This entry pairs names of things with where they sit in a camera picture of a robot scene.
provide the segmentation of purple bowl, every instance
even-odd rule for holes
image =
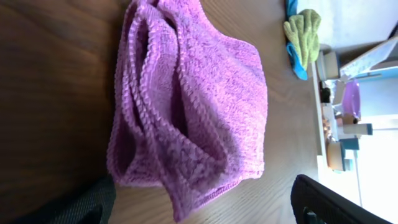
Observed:
[[[346,84],[343,98],[344,114],[352,114],[355,118],[361,117],[361,97],[359,83],[356,79]]]

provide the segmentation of folded towel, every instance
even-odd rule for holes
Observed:
[[[294,49],[304,70],[308,63],[316,61],[319,54],[318,28],[321,17],[313,9],[306,9],[298,15],[290,16],[284,22],[286,37]]]
[[[134,1],[115,74],[108,169],[164,186],[176,222],[260,178],[267,87],[257,50],[218,32],[199,0]]]

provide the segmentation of wooden table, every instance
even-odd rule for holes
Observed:
[[[267,78],[266,171],[184,223],[295,223],[297,174],[317,178],[311,83],[289,65],[283,0],[203,0],[226,35],[254,44]],[[0,223],[106,175],[113,75],[126,2],[0,1]],[[173,223],[163,189],[117,187],[110,223]]]

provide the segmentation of green cloth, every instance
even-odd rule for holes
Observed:
[[[321,17],[313,9],[306,9],[300,14],[290,16],[284,22],[286,37],[293,43],[300,63],[307,70],[308,63],[316,61],[319,54],[318,28]]]

